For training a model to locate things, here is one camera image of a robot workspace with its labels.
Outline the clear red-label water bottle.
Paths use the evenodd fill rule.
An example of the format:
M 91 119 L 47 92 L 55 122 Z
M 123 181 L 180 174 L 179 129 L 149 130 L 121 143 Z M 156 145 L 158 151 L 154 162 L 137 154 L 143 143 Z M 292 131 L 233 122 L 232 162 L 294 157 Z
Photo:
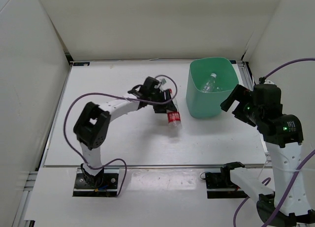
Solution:
M 161 90 L 165 90 L 165 89 L 169 89 L 166 87 L 166 78 L 164 77 L 164 75 L 160 75 L 160 82 L 161 82 L 161 86 L 160 89 Z M 167 115 L 167 119 L 168 119 L 168 126 L 169 126 L 169 137 L 173 140 L 178 139 L 180 136 L 180 129 L 182 127 L 181 125 L 181 116 L 180 116 L 180 112 L 179 112 L 179 108 L 178 108 L 178 104 L 177 104 L 177 99 L 174 98 L 174 102 L 173 103 L 168 103 L 165 105 L 166 106 L 166 115 Z

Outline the clear white-label plastic bottle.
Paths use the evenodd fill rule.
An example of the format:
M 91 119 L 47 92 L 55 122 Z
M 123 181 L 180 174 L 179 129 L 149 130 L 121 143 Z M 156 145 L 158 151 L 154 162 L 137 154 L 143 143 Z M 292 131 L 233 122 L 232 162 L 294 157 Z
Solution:
M 211 93 L 215 89 L 215 84 L 216 84 L 216 77 L 217 75 L 215 73 L 211 73 L 209 79 L 203 83 L 201 86 L 200 91 L 203 93 Z

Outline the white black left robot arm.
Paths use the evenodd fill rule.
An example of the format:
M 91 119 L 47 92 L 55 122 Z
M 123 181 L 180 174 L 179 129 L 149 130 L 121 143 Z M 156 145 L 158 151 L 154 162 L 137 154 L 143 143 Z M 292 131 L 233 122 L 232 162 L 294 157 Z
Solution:
M 168 120 L 179 114 L 175 102 L 177 90 L 166 89 L 163 76 L 147 77 L 143 84 L 131 88 L 122 97 L 104 104 L 88 102 L 76 121 L 73 132 L 81 146 L 83 163 L 81 171 L 85 182 L 92 188 L 103 185 L 104 165 L 100 147 L 106 139 L 108 128 L 115 119 L 151 105 L 157 114 L 167 114 Z

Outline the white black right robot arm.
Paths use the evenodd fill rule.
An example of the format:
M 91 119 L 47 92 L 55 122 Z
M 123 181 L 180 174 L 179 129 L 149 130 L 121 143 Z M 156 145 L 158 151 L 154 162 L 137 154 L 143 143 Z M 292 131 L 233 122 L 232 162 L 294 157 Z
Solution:
M 221 109 L 228 111 L 233 102 L 239 104 L 234 117 L 256 127 L 272 160 L 275 188 L 262 184 L 240 162 L 225 164 L 221 182 L 226 187 L 237 186 L 256 203 L 265 227 L 294 227 L 298 223 L 313 224 L 311 208 L 304 187 L 302 167 L 314 155 L 301 158 L 303 132 L 300 120 L 283 113 L 281 90 L 273 84 L 258 84 L 253 90 L 236 85 Z

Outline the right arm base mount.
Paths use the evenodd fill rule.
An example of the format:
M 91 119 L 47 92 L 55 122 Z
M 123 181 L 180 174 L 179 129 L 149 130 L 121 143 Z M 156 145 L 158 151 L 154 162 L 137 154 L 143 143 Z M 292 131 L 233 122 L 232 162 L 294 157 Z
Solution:
M 221 173 L 203 172 L 200 178 L 205 181 L 208 199 L 236 199 L 248 197 L 233 183 L 226 183 Z

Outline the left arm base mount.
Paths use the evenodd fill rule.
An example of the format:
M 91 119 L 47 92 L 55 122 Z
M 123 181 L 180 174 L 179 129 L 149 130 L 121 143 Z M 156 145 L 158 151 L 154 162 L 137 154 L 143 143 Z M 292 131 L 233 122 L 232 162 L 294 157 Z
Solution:
M 87 178 L 81 169 L 77 169 L 73 197 L 116 197 L 118 193 L 118 169 L 105 169 L 103 176 Z

